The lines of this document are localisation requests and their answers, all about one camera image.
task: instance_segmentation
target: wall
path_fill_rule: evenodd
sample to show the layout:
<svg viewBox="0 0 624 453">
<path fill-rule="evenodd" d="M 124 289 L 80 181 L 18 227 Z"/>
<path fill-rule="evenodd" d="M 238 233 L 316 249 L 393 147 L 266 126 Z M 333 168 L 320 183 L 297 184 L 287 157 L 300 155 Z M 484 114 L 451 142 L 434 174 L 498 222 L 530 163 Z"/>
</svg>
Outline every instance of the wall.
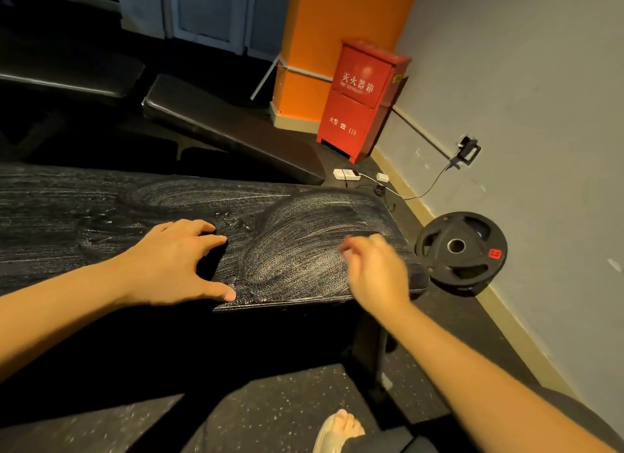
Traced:
<svg viewBox="0 0 624 453">
<path fill-rule="evenodd" d="M 290 0 L 281 55 L 289 66 L 332 77 L 344 37 L 361 37 L 394 50 L 412 2 Z M 280 69 L 273 97 L 275 113 L 317 123 L 329 91 L 327 81 Z"/>
<path fill-rule="evenodd" d="M 416 0 L 397 102 L 475 163 L 444 173 L 433 214 L 498 222 L 494 289 L 574 392 L 624 435 L 623 0 Z M 394 114 L 378 150 L 418 195 L 446 161 Z"/>
</svg>

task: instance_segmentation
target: person's left hand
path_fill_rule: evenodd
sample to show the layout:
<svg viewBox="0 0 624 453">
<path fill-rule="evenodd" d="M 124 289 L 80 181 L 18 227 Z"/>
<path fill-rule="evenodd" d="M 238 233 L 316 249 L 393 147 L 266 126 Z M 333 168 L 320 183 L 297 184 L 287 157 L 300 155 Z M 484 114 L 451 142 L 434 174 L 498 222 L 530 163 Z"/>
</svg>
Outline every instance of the person's left hand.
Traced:
<svg viewBox="0 0 624 453">
<path fill-rule="evenodd" d="M 205 281 L 195 272 L 202 257 L 227 241 L 225 236 L 200 236 L 214 230 L 203 220 L 162 223 L 135 246 L 102 264 L 127 284 L 125 303 L 175 304 L 198 298 L 231 302 L 236 298 L 232 288 Z"/>
</svg>

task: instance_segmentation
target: dark gray pants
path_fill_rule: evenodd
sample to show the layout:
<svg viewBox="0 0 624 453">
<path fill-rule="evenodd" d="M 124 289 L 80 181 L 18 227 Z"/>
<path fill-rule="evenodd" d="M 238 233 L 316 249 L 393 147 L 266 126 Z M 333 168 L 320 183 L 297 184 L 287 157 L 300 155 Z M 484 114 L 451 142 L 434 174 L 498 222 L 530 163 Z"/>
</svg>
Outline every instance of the dark gray pants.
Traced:
<svg viewBox="0 0 624 453">
<path fill-rule="evenodd" d="M 624 453 L 624 441 L 607 423 L 578 401 L 541 386 L 530 386 L 536 394 L 563 412 L 585 430 L 617 452 Z M 400 427 L 375 435 L 352 438 L 342 453 L 437 453 L 476 451 L 465 433 L 451 417 L 425 422 L 414 429 Z"/>
</svg>

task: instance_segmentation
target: red sticker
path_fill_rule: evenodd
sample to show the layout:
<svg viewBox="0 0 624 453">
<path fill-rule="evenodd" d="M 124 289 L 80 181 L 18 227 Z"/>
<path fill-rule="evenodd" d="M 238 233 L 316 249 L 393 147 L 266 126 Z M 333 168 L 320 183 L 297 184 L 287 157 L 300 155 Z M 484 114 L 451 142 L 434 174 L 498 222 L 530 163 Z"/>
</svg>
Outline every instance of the red sticker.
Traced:
<svg viewBox="0 0 624 453">
<path fill-rule="evenodd" d="M 490 250 L 489 256 L 492 259 L 500 259 L 503 256 L 503 252 L 501 250 Z"/>
</svg>

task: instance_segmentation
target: hand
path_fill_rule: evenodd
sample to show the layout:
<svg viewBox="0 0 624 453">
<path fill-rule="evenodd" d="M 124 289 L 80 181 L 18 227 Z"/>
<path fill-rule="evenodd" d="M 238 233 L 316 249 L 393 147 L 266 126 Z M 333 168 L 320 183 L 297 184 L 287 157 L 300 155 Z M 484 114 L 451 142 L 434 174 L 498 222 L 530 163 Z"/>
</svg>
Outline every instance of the hand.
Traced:
<svg viewBox="0 0 624 453">
<path fill-rule="evenodd" d="M 410 301 L 408 269 L 381 235 L 347 236 L 339 247 L 349 263 L 355 299 L 379 318 Z"/>
<path fill-rule="evenodd" d="M 130 304 L 175 304 L 197 298 L 231 302 L 236 293 L 220 282 L 195 273 L 199 260 L 227 241 L 206 235 L 214 226 L 203 220 L 178 220 L 153 227 L 135 246 L 105 261 L 127 281 L 124 301 Z"/>
</svg>

